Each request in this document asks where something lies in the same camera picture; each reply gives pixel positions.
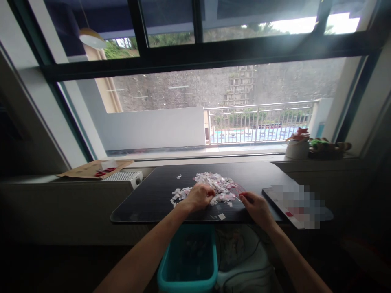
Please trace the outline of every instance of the hand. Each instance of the hand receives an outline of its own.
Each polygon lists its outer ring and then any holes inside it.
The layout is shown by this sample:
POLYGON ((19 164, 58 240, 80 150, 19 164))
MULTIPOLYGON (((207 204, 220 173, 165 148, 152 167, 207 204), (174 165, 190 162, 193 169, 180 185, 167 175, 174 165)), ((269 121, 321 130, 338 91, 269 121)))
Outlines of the hand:
POLYGON ((196 212, 205 209, 214 196, 215 191, 209 185, 196 184, 180 203, 190 207, 190 212, 196 212))
POLYGON ((270 213, 268 203, 263 197, 253 192, 242 192, 239 194, 239 197, 251 218, 266 233, 276 225, 276 221, 270 213))

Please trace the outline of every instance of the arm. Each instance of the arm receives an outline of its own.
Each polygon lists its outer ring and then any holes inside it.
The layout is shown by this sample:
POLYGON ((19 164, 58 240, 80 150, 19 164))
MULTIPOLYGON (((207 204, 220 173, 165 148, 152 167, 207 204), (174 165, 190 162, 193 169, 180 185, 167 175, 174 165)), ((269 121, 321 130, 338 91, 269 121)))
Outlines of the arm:
POLYGON ((94 293, 143 292, 179 226, 190 213, 206 208, 214 195, 210 186, 196 184, 187 198, 118 262, 94 293))
POLYGON ((274 243, 296 291, 330 293, 330 288, 274 221, 266 200, 252 192, 243 192, 239 196, 254 222, 269 235, 274 243))

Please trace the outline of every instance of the desk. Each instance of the desk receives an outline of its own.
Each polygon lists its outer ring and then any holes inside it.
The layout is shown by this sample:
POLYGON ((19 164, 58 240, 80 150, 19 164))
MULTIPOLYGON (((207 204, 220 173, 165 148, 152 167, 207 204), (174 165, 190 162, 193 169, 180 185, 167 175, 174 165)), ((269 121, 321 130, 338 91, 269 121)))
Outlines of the desk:
MULTIPOLYGON (((280 168, 269 162, 171 165, 157 167, 112 213, 110 220, 116 224, 157 223, 172 211, 170 199, 177 188, 191 187, 196 173, 213 172, 232 178, 246 191, 262 194, 271 185, 297 185, 280 168)), ((226 203, 208 206, 206 210, 191 214, 185 223, 253 223, 244 205, 235 200, 230 207, 226 203), (223 213, 225 219, 214 219, 223 213)), ((279 213, 269 208, 277 222, 283 222, 279 213)))

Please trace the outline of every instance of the pendant lamp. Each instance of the pendant lamp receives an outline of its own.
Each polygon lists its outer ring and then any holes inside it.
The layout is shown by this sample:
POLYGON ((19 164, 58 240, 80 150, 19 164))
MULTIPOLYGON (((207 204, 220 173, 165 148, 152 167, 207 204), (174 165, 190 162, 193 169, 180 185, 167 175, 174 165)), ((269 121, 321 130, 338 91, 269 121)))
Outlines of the pendant lamp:
POLYGON ((79 31, 80 41, 95 49, 106 48, 106 41, 96 31, 90 29, 90 25, 88 23, 86 13, 84 12, 83 5, 81 4, 81 0, 79 0, 79 2, 88 26, 87 28, 82 28, 79 31))

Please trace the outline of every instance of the red scissors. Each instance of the red scissors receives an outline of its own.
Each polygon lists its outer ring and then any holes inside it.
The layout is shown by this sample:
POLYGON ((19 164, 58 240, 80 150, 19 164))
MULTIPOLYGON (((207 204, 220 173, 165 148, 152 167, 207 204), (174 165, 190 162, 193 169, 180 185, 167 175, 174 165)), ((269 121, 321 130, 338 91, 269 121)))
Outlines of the red scissors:
POLYGON ((98 172, 95 174, 95 177, 101 177, 103 175, 106 175, 106 172, 110 173, 110 172, 114 171, 115 169, 116 168, 112 167, 112 168, 107 168, 104 170, 97 170, 98 172))

